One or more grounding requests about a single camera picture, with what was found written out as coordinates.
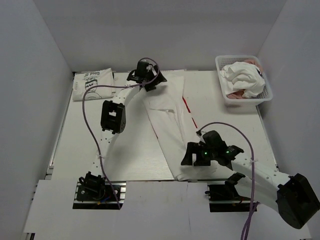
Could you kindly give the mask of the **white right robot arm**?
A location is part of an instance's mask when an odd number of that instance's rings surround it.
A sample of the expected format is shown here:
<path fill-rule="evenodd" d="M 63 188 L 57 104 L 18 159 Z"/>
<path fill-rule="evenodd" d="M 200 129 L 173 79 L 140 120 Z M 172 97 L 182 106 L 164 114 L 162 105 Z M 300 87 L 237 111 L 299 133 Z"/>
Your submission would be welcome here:
<path fill-rule="evenodd" d="M 225 198 L 253 198 L 278 212 L 295 229 L 301 229 L 320 210 L 320 201 L 305 176 L 289 175 L 253 162 L 235 145 L 189 142 L 180 164 L 209 167 L 212 161 L 234 171 L 224 182 Z"/>

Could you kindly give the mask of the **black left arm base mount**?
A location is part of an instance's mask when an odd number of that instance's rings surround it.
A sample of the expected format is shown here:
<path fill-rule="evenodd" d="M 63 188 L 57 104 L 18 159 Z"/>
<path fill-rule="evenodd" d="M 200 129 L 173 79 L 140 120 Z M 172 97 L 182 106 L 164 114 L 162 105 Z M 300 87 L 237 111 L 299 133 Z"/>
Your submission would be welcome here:
<path fill-rule="evenodd" d="M 72 208 L 75 210 L 119 210 L 124 202 L 126 184 L 110 185 L 101 176 L 90 171 L 78 179 Z"/>

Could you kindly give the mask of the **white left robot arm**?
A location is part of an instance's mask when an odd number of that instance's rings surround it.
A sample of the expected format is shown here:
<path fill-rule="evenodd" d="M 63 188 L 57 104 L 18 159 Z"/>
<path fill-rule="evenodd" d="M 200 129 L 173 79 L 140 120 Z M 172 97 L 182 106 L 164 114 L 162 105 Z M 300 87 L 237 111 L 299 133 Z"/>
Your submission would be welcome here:
<path fill-rule="evenodd" d="M 91 134 L 97 148 L 98 169 L 101 170 L 102 178 L 109 184 L 111 181 L 107 177 L 104 162 L 108 158 L 113 145 L 119 135 L 126 127 L 126 106 L 142 89 L 152 91 L 162 82 L 166 82 L 166 78 L 162 75 L 157 63 L 151 64 L 146 58 L 139 60 L 136 69 L 132 70 L 127 77 L 127 84 L 124 86 L 116 86 L 120 89 L 114 100 L 105 100 L 102 103 L 100 126 L 101 130 L 106 131 L 106 139 L 97 140 L 91 127 L 89 126 L 86 112 L 85 100 L 82 100 L 82 115 L 85 125 Z"/>

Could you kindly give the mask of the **white t-shirt with red-black print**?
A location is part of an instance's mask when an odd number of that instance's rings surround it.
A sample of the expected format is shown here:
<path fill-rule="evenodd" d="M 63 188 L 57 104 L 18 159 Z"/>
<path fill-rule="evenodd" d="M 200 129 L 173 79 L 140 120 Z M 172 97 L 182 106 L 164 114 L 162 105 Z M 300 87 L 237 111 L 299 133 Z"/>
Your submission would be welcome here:
<path fill-rule="evenodd" d="M 166 73 L 166 82 L 155 90 L 142 91 L 142 100 L 162 153 L 174 179 L 208 180 L 214 177 L 217 167 L 181 165 L 187 143 L 198 142 L 192 115 L 183 101 L 185 77 L 182 72 Z"/>

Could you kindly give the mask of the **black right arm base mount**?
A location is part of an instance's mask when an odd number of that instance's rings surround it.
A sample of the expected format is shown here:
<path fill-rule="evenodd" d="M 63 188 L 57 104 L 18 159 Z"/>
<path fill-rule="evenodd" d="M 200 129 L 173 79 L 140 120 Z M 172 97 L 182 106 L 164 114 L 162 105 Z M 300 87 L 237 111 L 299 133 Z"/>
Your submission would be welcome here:
<path fill-rule="evenodd" d="M 204 194 L 208 197 L 211 213 L 243 213 L 250 211 L 250 198 L 239 195 L 235 186 L 245 177 L 234 173 L 227 180 L 210 183 Z"/>

